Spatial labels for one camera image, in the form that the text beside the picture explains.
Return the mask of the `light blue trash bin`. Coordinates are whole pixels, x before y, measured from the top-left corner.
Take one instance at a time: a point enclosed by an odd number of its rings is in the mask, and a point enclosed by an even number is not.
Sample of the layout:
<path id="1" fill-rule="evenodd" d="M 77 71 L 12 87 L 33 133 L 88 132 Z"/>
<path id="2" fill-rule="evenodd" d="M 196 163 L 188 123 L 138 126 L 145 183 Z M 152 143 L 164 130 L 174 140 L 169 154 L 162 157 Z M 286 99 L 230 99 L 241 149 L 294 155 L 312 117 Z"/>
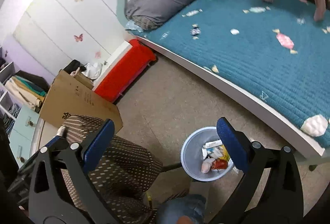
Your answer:
<path id="1" fill-rule="evenodd" d="M 229 159 L 226 169 L 210 170 L 207 173 L 201 172 L 202 163 L 206 159 L 205 154 L 203 154 L 203 146 L 219 139 L 215 126 L 198 129 L 186 139 L 181 149 L 181 164 L 192 179 L 212 182 L 228 174 L 234 168 L 233 161 Z"/>

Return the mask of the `teal drawer cabinet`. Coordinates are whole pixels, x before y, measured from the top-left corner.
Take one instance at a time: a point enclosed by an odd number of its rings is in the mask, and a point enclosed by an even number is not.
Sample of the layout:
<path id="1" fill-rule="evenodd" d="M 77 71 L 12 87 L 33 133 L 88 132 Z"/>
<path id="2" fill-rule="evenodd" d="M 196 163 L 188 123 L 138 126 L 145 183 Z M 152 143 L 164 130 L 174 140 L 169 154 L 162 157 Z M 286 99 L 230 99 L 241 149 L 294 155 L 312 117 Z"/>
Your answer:
<path id="1" fill-rule="evenodd" d="M 9 135 L 9 146 L 18 167 L 30 158 L 30 150 L 39 114 L 23 105 Z"/>

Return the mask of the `yellow crumpled paper bag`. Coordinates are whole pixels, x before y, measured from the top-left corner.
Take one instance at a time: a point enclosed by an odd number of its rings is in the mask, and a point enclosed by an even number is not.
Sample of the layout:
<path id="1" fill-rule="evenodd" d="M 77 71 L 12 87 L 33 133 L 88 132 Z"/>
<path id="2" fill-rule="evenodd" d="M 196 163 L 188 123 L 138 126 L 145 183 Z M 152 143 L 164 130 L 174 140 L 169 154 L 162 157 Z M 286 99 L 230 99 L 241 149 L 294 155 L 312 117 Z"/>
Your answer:
<path id="1" fill-rule="evenodd" d="M 222 154 L 222 156 L 220 157 L 221 160 L 225 160 L 226 162 L 228 162 L 230 160 L 230 156 L 228 151 L 226 150 L 226 148 L 224 147 L 224 145 L 220 146 L 220 152 Z"/>

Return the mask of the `red snack bag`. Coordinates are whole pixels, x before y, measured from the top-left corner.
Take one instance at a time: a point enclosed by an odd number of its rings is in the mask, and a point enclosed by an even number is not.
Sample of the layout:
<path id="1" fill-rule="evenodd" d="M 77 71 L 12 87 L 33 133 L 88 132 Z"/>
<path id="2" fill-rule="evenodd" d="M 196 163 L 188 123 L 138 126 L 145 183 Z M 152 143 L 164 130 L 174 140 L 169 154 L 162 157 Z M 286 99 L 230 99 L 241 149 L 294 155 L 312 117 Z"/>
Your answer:
<path id="1" fill-rule="evenodd" d="M 217 159 L 212 162 L 211 170 L 225 170 L 228 167 L 228 161 L 225 159 Z"/>

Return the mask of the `brown polka dot tablecloth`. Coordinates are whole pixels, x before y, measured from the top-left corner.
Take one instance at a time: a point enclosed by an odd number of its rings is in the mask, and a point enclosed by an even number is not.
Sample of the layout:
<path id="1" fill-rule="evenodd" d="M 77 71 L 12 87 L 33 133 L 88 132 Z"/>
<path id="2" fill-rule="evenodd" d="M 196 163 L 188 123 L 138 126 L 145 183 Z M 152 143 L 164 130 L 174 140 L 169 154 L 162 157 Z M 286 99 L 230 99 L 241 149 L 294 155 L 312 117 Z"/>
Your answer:
<path id="1" fill-rule="evenodd" d="M 69 145 L 81 144 L 103 122 L 91 116 L 71 116 L 59 127 L 56 135 L 66 139 Z M 152 200 L 147 198 L 147 191 L 160 173 L 181 167 L 181 163 L 163 166 L 148 149 L 115 135 L 96 168 L 88 172 L 88 177 L 121 223 L 156 223 L 157 209 L 150 205 Z M 87 213 L 69 172 L 61 169 L 61 174 L 69 203 Z"/>

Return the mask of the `orange white snack wrapper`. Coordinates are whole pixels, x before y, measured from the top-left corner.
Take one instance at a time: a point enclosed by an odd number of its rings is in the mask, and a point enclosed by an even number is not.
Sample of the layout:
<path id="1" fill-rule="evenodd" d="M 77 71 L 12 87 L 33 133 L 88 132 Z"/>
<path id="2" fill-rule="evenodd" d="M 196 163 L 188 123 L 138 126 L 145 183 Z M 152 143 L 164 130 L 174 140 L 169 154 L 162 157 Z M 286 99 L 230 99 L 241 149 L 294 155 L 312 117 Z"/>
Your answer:
<path id="1" fill-rule="evenodd" d="M 201 173 L 208 173 L 211 170 L 213 162 L 215 162 L 214 158 L 206 158 L 201 165 Z"/>

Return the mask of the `white blue torn carton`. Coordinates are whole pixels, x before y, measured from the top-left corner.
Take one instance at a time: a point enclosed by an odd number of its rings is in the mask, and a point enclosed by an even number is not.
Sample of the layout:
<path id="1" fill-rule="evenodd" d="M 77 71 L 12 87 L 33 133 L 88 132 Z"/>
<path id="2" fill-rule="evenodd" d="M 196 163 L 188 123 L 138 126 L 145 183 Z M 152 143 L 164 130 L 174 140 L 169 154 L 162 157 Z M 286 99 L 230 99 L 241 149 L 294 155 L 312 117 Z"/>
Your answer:
<path id="1" fill-rule="evenodd" d="M 206 158 L 219 159 L 222 156 L 220 152 L 221 145 L 223 145 L 221 140 L 205 143 L 201 148 L 203 160 L 205 160 Z"/>

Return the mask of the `hanging clothes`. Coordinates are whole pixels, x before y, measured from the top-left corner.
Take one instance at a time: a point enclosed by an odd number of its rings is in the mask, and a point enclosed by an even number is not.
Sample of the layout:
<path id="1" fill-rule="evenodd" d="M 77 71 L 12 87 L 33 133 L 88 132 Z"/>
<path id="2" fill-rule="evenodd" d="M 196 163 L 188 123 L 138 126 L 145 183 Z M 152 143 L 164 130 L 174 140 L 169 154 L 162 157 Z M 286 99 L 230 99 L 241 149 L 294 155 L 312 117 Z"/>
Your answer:
<path id="1" fill-rule="evenodd" d="M 39 113 L 49 91 L 49 85 L 42 77 L 18 71 L 5 80 L 4 86 L 22 104 Z"/>

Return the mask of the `large brown cardboard box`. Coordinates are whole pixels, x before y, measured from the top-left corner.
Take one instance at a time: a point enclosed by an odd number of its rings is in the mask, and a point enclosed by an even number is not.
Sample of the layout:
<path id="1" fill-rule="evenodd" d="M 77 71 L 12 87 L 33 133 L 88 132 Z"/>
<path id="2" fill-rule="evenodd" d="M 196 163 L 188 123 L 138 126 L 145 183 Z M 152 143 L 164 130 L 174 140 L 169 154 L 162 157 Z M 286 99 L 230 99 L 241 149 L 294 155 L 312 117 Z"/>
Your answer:
<path id="1" fill-rule="evenodd" d="M 98 117 L 102 120 L 109 118 L 114 122 L 116 132 L 123 127 L 116 105 L 60 70 L 43 102 L 40 117 L 49 124 L 60 127 L 73 115 Z"/>

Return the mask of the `white plastic bag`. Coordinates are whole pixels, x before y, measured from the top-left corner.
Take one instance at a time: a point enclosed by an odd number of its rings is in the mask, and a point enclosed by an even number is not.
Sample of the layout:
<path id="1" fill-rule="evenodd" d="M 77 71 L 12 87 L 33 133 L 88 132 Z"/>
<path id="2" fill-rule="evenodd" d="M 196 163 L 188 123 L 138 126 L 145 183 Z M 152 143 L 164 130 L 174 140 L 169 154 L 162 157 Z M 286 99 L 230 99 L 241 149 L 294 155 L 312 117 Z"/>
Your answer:
<path id="1" fill-rule="evenodd" d="M 100 77 L 102 73 L 102 63 L 87 63 L 85 66 L 85 71 L 82 72 L 90 80 L 96 80 Z"/>

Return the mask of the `teal quilted bed cover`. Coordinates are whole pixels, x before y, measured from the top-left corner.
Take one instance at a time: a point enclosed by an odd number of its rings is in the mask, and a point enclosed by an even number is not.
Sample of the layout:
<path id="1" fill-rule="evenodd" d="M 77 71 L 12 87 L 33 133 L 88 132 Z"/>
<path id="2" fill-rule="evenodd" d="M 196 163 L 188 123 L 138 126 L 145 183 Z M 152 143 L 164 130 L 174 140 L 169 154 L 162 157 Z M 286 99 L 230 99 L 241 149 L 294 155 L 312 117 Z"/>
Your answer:
<path id="1" fill-rule="evenodd" d="M 254 95 L 295 127 L 329 119 L 329 13 L 302 0 L 196 0 L 135 31 Z"/>

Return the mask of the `red storage bench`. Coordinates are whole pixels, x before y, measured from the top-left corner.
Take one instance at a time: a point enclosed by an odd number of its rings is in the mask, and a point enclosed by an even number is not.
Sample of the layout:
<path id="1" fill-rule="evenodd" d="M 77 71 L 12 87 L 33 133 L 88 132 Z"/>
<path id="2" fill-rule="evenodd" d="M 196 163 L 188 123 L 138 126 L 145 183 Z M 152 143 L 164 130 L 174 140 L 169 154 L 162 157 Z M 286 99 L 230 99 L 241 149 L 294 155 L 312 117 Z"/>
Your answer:
<path id="1" fill-rule="evenodd" d="M 104 77 L 96 83 L 94 92 L 114 103 L 151 64 L 157 61 L 152 50 L 136 39 L 124 42 L 119 56 L 110 64 Z"/>

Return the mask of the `white bed frame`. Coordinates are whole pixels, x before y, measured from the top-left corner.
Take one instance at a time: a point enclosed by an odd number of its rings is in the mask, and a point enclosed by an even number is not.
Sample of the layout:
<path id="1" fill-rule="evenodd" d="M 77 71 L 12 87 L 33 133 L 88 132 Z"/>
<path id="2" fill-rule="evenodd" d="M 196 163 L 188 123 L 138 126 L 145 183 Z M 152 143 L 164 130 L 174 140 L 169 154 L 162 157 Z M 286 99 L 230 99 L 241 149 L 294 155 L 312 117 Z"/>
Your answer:
<path id="1" fill-rule="evenodd" d="M 146 38 L 138 36 L 137 40 L 193 74 L 199 82 L 210 85 L 235 109 L 241 109 L 240 114 L 246 117 L 242 127 L 244 131 L 250 128 L 248 137 L 251 139 L 262 139 L 267 146 L 280 146 L 288 143 L 294 148 L 294 154 L 299 163 L 329 162 L 329 149 L 322 148 L 284 116 L 247 91 Z"/>

